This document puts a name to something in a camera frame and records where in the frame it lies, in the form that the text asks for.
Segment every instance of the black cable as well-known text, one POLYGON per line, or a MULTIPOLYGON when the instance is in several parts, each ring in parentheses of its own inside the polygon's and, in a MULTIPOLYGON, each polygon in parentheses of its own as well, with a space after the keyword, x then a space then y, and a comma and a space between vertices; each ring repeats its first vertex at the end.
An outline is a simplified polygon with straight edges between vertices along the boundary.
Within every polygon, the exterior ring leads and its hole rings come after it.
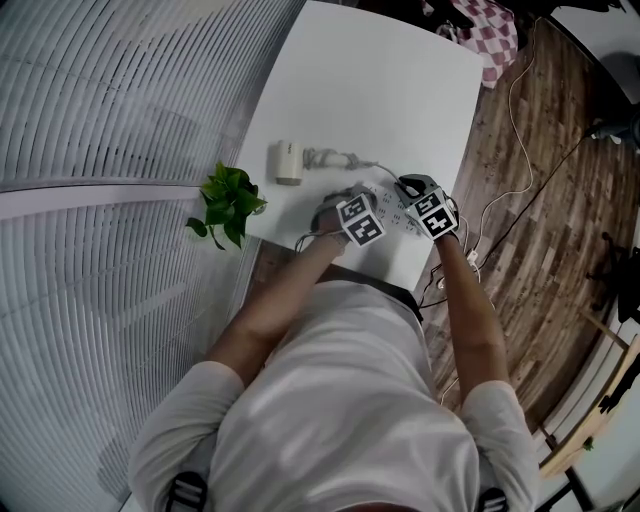
MULTIPOLYGON (((500 244, 505 240, 505 238, 507 238, 507 236, 509 236, 509 233, 511 233, 511 230, 514 228, 514 226, 516 225, 516 223, 522 218, 522 216, 524 215, 524 213, 531 207, 531 205, 533 204, 533 202, 538 198, 538 196, 540 195, 540 193, 545 189, 545 187, 547 186, 547 184, 549 183, 549 181, 551 181, 551 178, 553 178, 553 176, 556 174, 556 172, 558 172, 558 170, 560 169, 560 167, 562 166, 562 164, 574 153, 574 151, 576 149, 578 149, 578 146, 580 146, 580 144, 582 143, 582 141, 584 141, 587 137, 584 136, 582 137, 576 144, 575 146, 573 146, 571 148, 571 150, 566 153, 562 159, 560 160, 560 162, 558 162, 558 164, 553 168, 553 170, 551 171, 551 173, 549 173, 549 176, 547 176, 547 179, 544 180, 544 182, 542 183, 542 185, 540 186, 540 188, 537 190, 537 192, 533 195, 533 197, 529 200, 529 202, 525 205, 525 207, 520 211, 520 213, 518 214, 518 216, 513 220, 513 222, 511 223, 511 225, 507 228, 507 231, 505 231, 505 233, 500 237, 500 239, 493 244, 493 246, 489 249, 489 251, 487 252, 487 255, 484 257, 484 261, 482 262, 482 264, 478 267, 478 270, 481 270, 486 264, 487 261, 489 260, 489 258, 491 257, 491 255, 495 252, 495 250, 500 246, 500 244)), ((426 305, 422 305, 424 302, 424 295, 425 293, 427 293, 427 288, 429 288, 429 286, 431 286, 431 284, 433 283, 433 274, 436 270, 438 270, 440 267, 442 266, 442 263, 440 263, 439 265, 433 267, 431 269, 431 278, 429 279, 429 282, 427 283, 427 285, 424 287, 424 290, 422 292, 422 299, 420 301, 420 306, 419 309, 426 309, 426 308, 430 308, 432 306, 437 306, 438 304, 442 304, 443 302, 446 302, 447 299, 444 298, 442 300, 439 300, 437 302, 432 302, 431 304, 426 304, 426 305)))
POLYGON ((567 158, 569 158, 573 152, 578 149, 578 146, 580 146, 580 144, 582 143, 583 140, 585 140, 586 137, 582 137, 575 146, 573 146, 571 148, 571 150, 566 153, 562 159, 560 160, 560 162, 558 162, 558 165, 556 165, 553 170, 551 171, 551 173, 549 174, 549 176, 547 176, 547 179, 544 180, 544 183, 542 184, 542 186, 538 189, 538 191, 533 195, 533 197, 529 200, 529 202, 525 205, 525 207, 520 211, 520 213, 518 214, 518 216, 514 219, 514 221, 511 223, 511 225, 509 226, 509 228, 507 229, 507 231, 505 231, 505 233, 498 239, 498 241, 493 244, 493 246, 491 247, 491 249, 489 249, 489 251, 487 252, 487 255, 484 257, 484 261, 482 262, 482 264, 478 267, 478 270, 482 270, 482 268, 487 264, 487 261, 489 260, 489 257, 493 254, 493 252, 498 248, 498 246, 504 241, 505 238, 507 238, 507 236, 509 236, 509 233, 511 233, 511 230, 513 229, 513 227, 516 225, 516 223, 520 220, 520 218, 524 215, 524 212, 526 212, 529 207, 533 204, 533 202, 538 198, 538 196, 540 195, 540 193, 545 189, 545 187, 547 186, 547 184, 549 183, 549 181, 551 181, 551 178, 553 178, 553 176, 556 174, 556 172, 558 172, 558 169, 560 169, 560 167, 562 166, 563 163, 565 163, 565 161, 567 160, 567 158))

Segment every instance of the white t-shirt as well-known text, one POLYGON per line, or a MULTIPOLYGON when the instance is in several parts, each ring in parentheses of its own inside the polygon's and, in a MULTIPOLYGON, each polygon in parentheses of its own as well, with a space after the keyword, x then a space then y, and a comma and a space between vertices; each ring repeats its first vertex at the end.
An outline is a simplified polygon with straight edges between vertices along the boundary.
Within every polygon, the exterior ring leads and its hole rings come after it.
POLYGON ((538 465, 511 386, 486 382, 460 417, 434 400, 422 330, 402 304, 346 282, 316 286, 284 346, 246 389, 194 366, 133 446, 131 489, 164 510, 172 478, 217 431, 216 512, 332 512, 364 503, 473 511, 485 481, 533 510, 538 465))

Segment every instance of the green leaf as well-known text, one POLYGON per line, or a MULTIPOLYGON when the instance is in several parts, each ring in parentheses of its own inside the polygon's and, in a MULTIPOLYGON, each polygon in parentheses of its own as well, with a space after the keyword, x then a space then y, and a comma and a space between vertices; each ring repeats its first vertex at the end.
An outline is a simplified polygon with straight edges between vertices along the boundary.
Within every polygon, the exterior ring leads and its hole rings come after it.
POLYGON ((236 244, 240 249, 242 249, 242 241, 240 239, 240 233, 236 231, 235 227, 231 223, 227 223, 224 225, 224 232, 227 235, 227 238, 231 240, 234 244, 236 244))
POLYGON ((214 208, 207 208, 207 216, 204 223, 207 226, 215 226, 218 224, 224 224, 229 222, 233 218, 235 208, 233 205, 229 206, 226 210, 216 210, 214 208))
POLYGON ((187 227, 193 229, 196 232, 196 235, 201 238, 207 236, 207 228, 200 219, 189 217, 187 219, 187 227))
POLYGON ((209 183, 202 185, 202 192, 211 199, 223 199, 227 193, 225 186, 218 183, 215 178, 211 176, 209 176, 209 180, 209 183))
POLYGON ((238 169, 237 167, 227 167, 227 171, 230 175, 238 174, 239 178, 239 186, 242 188, 247 188, 251 185, 251 180, 249 179, 249 175, 244 172, 242 169, 238 169))
POLYGON ((209 210, 227 210, 229 208, 229 206, 231 206, 231 204, 229 203, 229 201, 226 200, 226 198, 224 199, 212 199, 209 201, 209 203, 207 203, 207 208, 209 210))
POLYGON ((236 198, 235 205, 240 213, 248 215, 252 211, 257 210, 261 206, 265 205, 266 203, 266 201, 263 201, 262 199, 254 196, 251 192, 248 192, 241 188, 240 190, 238 190, 238 197, 236 198))
POLYGON ((229 174, 227 177, 227 187, 231 192, 235 192, 238 190, 238 185, 240 184, 240 173, 229 174))
POLYGON ((206 204, 207 207, 213 202, 211 198, 207 194, 205 194, 202 190, 200 191, 200 195, 202 196, 202 199, 204 199, 204 204, 206 204))
POLYGON ((227 181, 228 177, 229 177, 229 171, 224 166, 224 164, 221 161, 219 161, 216 164, 216 178, 218 179, 218 181, 227 181))
POLYGON ((211 238, 213 238, 213 243, 216 244, 216 247, 221 251, 226 251, 226 249, 220 245, 220 242, 216 240, 216 235, 213 234, 213 226, 209 226, 209 233, 211 233, 211 238))
POLYGON ((247 216, 244 213, 240 213, 239 211, 236 210, 236 213, 233 216, 233 219, 227 222, 225 226, 226 225, 229 225, 229 227, 232 228, 234 231, 237 231, 238 233, 240 233, 240 236, 245 236, 247 216))

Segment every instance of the white table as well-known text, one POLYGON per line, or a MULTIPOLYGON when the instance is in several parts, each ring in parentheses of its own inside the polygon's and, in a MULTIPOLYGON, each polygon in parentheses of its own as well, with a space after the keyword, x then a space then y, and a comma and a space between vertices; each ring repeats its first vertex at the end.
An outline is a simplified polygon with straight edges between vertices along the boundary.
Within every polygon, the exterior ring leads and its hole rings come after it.
MULTIPOLYGON (((236 165, 269 202, 247 232, 293 248, 322 198, 356 181, 391 187, 381 170, 305 171, 302 185, 267 173, 279 140, 353 152, 396 174, 429 174, 451 192, 473 120, 482 59, 441 37, 365 11, 308 2, 271 71, 236 165)), ((338 265, 408 290, 432 242, 398 231, 338 265)))

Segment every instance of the potted plant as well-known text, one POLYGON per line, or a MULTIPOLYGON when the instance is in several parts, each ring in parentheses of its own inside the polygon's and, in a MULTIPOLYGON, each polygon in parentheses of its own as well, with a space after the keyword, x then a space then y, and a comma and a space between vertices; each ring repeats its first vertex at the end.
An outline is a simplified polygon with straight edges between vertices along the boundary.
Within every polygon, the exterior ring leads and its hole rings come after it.
POLYGON ((262 213, 267 204, 258 197, 258 186, 251 183, 249 175, 242 169, 226 167, 218 162, 216 173, 200 187, 200 193, 207 207, 204 222, 190 217, 187 226, 202 238, 210 234, 216 247, 224 251, 215 233, 221 226, 227 238, 242 248, 247 217, 252 213, 262 213))

